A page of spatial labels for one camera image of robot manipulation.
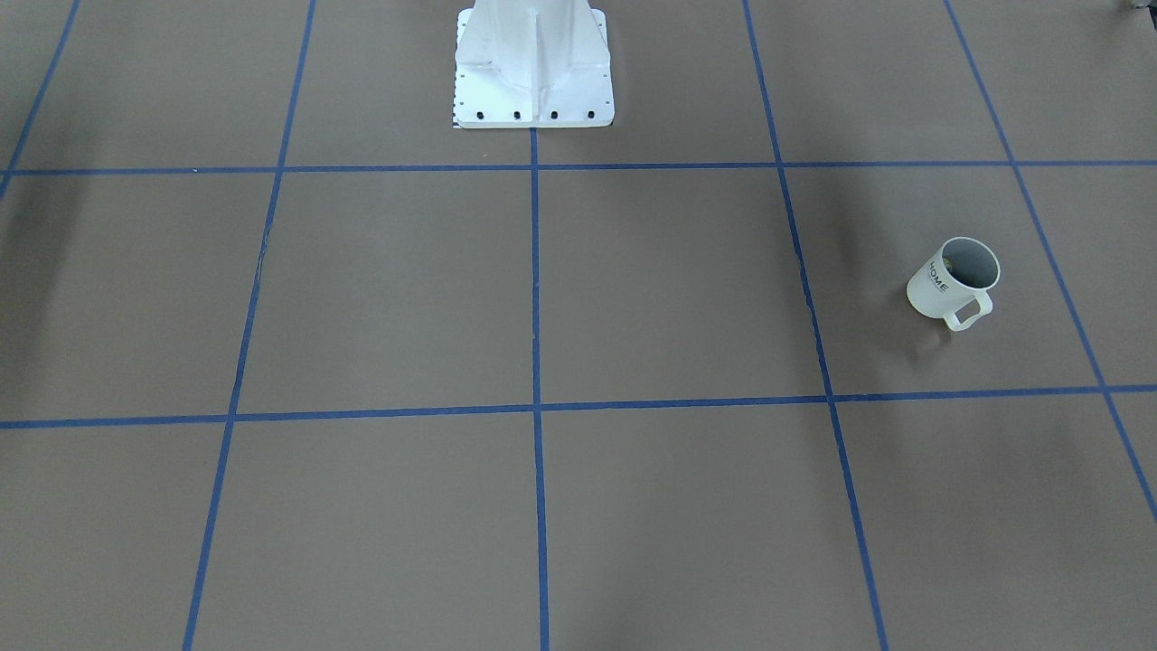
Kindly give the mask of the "white mug with HOME text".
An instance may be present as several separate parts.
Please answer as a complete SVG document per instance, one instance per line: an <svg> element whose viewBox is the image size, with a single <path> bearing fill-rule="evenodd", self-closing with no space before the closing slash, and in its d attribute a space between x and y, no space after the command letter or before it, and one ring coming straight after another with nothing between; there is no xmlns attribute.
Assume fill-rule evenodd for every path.
<svg viewBox="0 0 1157 651"><path fill-rule="evenodd" d="M965 236L946 239L913 273L906 297L918 313L944 321L946 330L965 331L992 315L992 288L1001 267L986 243Z"/></svg>

